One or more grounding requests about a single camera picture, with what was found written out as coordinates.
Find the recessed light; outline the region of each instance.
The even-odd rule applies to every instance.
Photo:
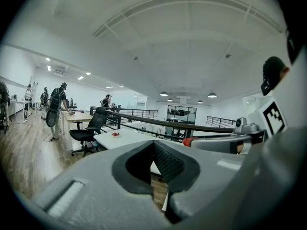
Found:
[[[165,91],[162,91],[160,95],[161,96],[168,96],[168,94]]]
[[[215,94],[215,93],[210,93],[210,94],[208,95],[208,97],[209,97],[209,98],[216,98],[216,94]]]

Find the ceiling light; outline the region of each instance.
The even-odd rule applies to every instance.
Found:
[[[167,93],[166,93],[165,91],[162,91],[160,95],[161,95],[161,96],[168,96]]]
[[[210,93],[210,94],[208,95],[208,97],[209,97],[209,98],[216,98],[216,94],[215,94],[215,93]]]

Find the wooden floor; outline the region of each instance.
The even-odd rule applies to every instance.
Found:
[[[0,165],[13,190],[28,198],[83,156],[71,156],[71,148],[67,147],[68,142],[65,140],[70,138],[66,122],[66,134],[58,140],[48,142],[52,138],[50,128],[41,119],[41,114],[34,117],[34,110],[32,112],[25,123],[22,122],[22,112],[12,116],[9,131],[6,134],[3,130],[0,131]],[[80,143],[75,140],[72,140],[72,146],[74,150],[81,148]],[[152,186],[154,202],[162,209],[167,184],[161,178],[152,175]]]

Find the black office chair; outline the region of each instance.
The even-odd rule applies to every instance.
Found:
[[[81,144],[85,142],[84,146],[82,146],[82,149],[71,151],[72,156],[74,156],[76,152],[82,152],[82,151],[84,152],[83,157],[86,156],[87,152],[93,153],[93,151],[91,151],[90,149],[93,149],[94,146],[92,146],[91,148],[88,148],[87,142],[91,143],[92,141],[95,141],[94,132],[97,132],[98,134],[100,134],[100,128],[102,124],[106,121],[106,119],[107,119],[107,113],[105,111],[105,108],[98,107],[95,111],[95,114],[92,120],[90,121],[86,129],[73,129],[69,131],[72,138],[80,141]]]

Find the ceiling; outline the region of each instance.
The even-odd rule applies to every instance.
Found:
[[[50,61],[47,61],[45,56],[39,56],[39,55],[30,53],[30,52],[26,52],[26,55],[32,62],[35,63],[37,68],[48,70],[47,65],[50,65],[51,72],[55,76],[63,77],[65,79],[68,78],[71,81],[75,81],[79,84],[84,84],[87,86],[103,89],[106,91],[128,90],[125,87],[120,87],[120,84],[108,81],[94,74],[86,75],[87,71],[80,69],[76,66],[71,66],[66,63],[59,62],[57,60],[53,60],[52,58],[49,58]]]
[[[60,39],[48,35],[59,43],[54,47],[20,46],[76,66],[79,72],[67,67],[73,78],[91,71],[97,82],[105,77],[159,101],[167,99],[161,91],[189,96],[189,104],[257,93],[261,62],[284,53],[285,23],[275,0],[30,0],[27,8],[28,20]],[[73,45],[69,54],[59,50],[64,39]],[[218,98],[207,98],[210,92]]]

